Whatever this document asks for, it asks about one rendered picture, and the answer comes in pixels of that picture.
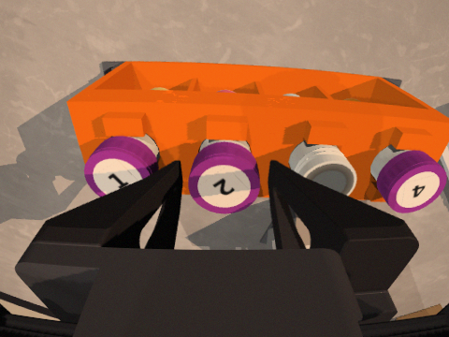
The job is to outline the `purple screw cap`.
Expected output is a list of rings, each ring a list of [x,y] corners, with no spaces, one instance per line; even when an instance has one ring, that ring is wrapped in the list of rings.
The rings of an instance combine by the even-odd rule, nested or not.
[[[188,188],[193,200],[205,210],[224,214],[243,211],[260,191],[257,162],[237,143],[212,143],[196,155]]]
[[[159,169],[153,151],[127,136],[105,139],[88,158],[84,176],[100,197],[151,175]]]
[[[446,185],[442,166],[427,153],[411,150],[396,155],[381,169],[377,188],[395,212],[416,212],[433,202]]]

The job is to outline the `black table edge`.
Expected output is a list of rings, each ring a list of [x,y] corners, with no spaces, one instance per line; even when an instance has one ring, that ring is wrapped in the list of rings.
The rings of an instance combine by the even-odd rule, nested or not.
[[[41,313],[41,314],[43,314],[43,315],[48,315],[48,316],[57,318],[57,317],[52,313],[52,311],[51,311],[49,308],[46,308],[46,307],[43,307],[43,306],[34,304],[34,303],[29,302],[29,301],[26,301],[26,300],[22,300],[22,299],[13,297],[13,296],[8,295],[8,294],[6,294],[6,293],[4,293],[4,292],[1,292],[1,291],[0,291],[0,300],[5,300],[5,301],[7,301],[7,302],[10,302],[10,303],[16,304],[16,305],[18,305],[18,306],[21,306],[21,307],[23,307],[23,308],[26,308],[26,309],[29,309],[29,310],[32,310],[32,311]],[[58,318],[57,318],[57,319],[58,319]]]

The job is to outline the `beige key housing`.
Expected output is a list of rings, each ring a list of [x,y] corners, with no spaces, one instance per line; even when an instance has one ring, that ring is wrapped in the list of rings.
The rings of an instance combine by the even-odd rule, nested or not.
[[[296,213],[292,210],[292,208],[290,206],[289,206],[289,208],[290,208],[291,214],[294,218],[294,221],[295,221],[295,224],[297,227],[297,231],[298,231],[301,239],[305,243],[306,248],[310,249],[310,245],[311,245],[310,232],[305,227],[305,225],[302,223],[302,221],[299,219],[299,217],[296,215]],[[268,238],[268,240],[267,240],[267,238]],[[268,229],[266,230],[266,232],[263,235],[260,242],[265,243],[267,245],[267,250],[268,249],[276,249],[276,243],[275,243],[275,238],[274,238],[272,222],[270,223]]]

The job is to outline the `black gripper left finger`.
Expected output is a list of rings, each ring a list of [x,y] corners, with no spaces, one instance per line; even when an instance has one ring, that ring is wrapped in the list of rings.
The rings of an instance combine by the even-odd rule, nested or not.
[[[141,230],[162,205],[144,249],[174,249],[182,185],[181,161],[175,160],[140,181],[46,220],[31,242],[140,248]]]

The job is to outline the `brown cardboard box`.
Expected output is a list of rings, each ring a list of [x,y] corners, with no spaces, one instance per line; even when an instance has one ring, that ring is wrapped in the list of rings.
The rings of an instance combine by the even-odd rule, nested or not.
[[[415,317],[421,317],[421,316],[428,316],[428,315],[436,315],[440,310],[442,309],[442,306],[440,304],[437,304],[435,306],[429,307],[427,309],[417,311],[408,315],[397,317],[397,320],[401,319],[408,319],[408,318],[415,318]]]

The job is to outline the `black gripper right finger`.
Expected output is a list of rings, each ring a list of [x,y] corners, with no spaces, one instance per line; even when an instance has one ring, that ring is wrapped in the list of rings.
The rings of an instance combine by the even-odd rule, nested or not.
[[[290,205],[310,232],[310,249],[340,255],[354,292],[388,291],[418,250],[419,241],[404,220],[276,160],[269,163],[268,194],[276,249],[307,249]]]

